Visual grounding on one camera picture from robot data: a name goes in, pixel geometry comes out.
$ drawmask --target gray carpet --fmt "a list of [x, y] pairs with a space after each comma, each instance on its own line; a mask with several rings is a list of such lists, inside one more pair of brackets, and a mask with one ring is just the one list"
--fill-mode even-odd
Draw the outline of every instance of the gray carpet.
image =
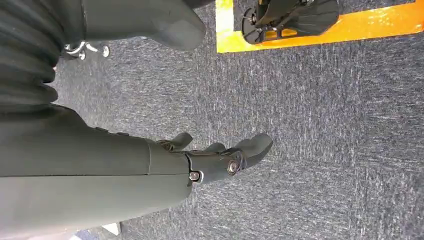
[[[345, 12], [398, 3], [340, 0]], [[424, 34], [217, 54], [215, 7], [198, 13], [209, 32], [194, 52], [132, 38], [111, 42], [108, 59], [61, 62], [58, 102], [111, 132], [188, 131], [192, 148], [265, 132], [273, 149], [178, 207], [123, 222], [119, 237], [79, 236], [424, 239]]]

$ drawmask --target robotic hand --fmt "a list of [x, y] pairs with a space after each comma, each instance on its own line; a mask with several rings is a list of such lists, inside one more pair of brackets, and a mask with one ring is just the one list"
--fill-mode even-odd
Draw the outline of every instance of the robotic hand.
[[273, 142], [266, 134], [226, 149], [184, 151], [191, 136], [155, 142], [86, 125], [52, 104], [46, 84], [64, 46], [148, 36], [191, 50], [205, 26], [187, 0], [0, 2], [0, 239], [86, 229], [177, 205], [194, 183], [236, 175]]

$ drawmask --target black plastic part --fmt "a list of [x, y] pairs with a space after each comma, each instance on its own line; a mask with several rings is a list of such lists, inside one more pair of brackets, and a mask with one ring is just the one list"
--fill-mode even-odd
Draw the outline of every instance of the black plastic part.
[[215, 0], [184, 0], [184, 2], [192, 9], [197, 9], [206, 6]]
[[[288, 39], [306, 36], [318, 36], [327, 31], [331, 26], [337, 23], [339, 19], [339, 3], [337, 0], [314, 0], [310, 5], [305, 6], [298, 4], [293, 8], [290, 4], [283, 8], [278, 5], [280, 16], [276, 16], [278, 8], [270, 1], [267, 8], [266, 16], [258, 16], [258, 6], [248, 8], [243, 15], [241, 22], [241, 32], [244, 40], [249, 44], [255, 45], [267, 41]], [[252, 22], [249, 20], [252, 16], [261, 18], [260, 22]], [[285, 29], [296, 31], [296, 34], [283, 35]], [[268, 36], [267, 32], [274, 32], [274, 36]]]
[[290, 13], [300, 0], [270, 0], [264, 15], [257, 15], [258, 21], [255, 27], [261, 28], [273, 21], [278, 21], [288, 13]]
[[174, 49], [193, 50], [206, 34], [197, 14], [182, 0], [82, 0], [85, 39], [145, 36]]

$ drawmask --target prosthetic finger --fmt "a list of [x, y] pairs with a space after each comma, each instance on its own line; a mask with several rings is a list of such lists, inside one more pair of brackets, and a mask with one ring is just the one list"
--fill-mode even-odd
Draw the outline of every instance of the prosthetic finger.
[[221, 153], [226, 150], [226, 147], [224, 144], [220, 142], [215, 142], [209, 145], [207, 148], [205, 148], [205, 152], [209, 153]]
[[187, 151], [190, 180], [206, 184], [233, 176], [239, 171], [258, 164], [273, 145], [272, 139], [261, 133], [245, 139], [235, 147], [216, 153], [224, 145], [214, 143], [205, 151]]
[[159, 140], [156, 143], [168, 151], [181, 151], [193, 141], [193, 137], [187, 132], [182, 132], [172, 140]]

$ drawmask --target black object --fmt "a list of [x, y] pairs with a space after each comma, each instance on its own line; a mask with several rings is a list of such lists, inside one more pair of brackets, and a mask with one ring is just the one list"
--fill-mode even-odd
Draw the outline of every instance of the black object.
[[153, 141], [92, 128], [52, 104], [47, 84], [65, 44], [146, 36], [192, 50], [205, 26], [183, 0], [0, 1], [0, 239], [119, 222], [175, 206], [193, 182], [257, 164], [266, 134], [225, 151], [182, 151], [192, 137]]
[[[249, 44], [317, 36], [339, 19], [337, 0], [258, 0], [241, 21], [241, 33]], [[292, 30], [289, 35], [284, 30]]]

